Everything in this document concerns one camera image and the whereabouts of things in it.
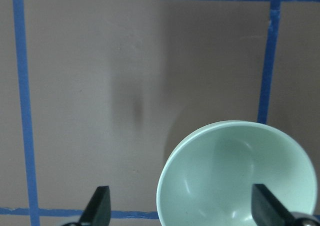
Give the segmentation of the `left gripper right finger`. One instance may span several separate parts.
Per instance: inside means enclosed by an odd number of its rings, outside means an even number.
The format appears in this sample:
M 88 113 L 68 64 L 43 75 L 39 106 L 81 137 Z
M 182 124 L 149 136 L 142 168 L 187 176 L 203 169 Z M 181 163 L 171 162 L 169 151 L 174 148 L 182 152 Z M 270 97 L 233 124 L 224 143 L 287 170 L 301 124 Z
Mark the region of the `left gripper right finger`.
M 306 220 L 291 213 L 264 184 L 253 184 L 251 215 L 257 226 L 301 226 Z

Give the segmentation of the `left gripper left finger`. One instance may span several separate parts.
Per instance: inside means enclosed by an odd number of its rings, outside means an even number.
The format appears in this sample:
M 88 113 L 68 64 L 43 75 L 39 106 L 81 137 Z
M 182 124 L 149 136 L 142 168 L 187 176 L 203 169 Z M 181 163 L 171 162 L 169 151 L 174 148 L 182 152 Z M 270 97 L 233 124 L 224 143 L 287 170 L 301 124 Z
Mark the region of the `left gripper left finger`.
M 78 224 L 80 226 L 108 226 L 110 221 L 110 188 L 109 186 L 99 186 L 78 220 Z

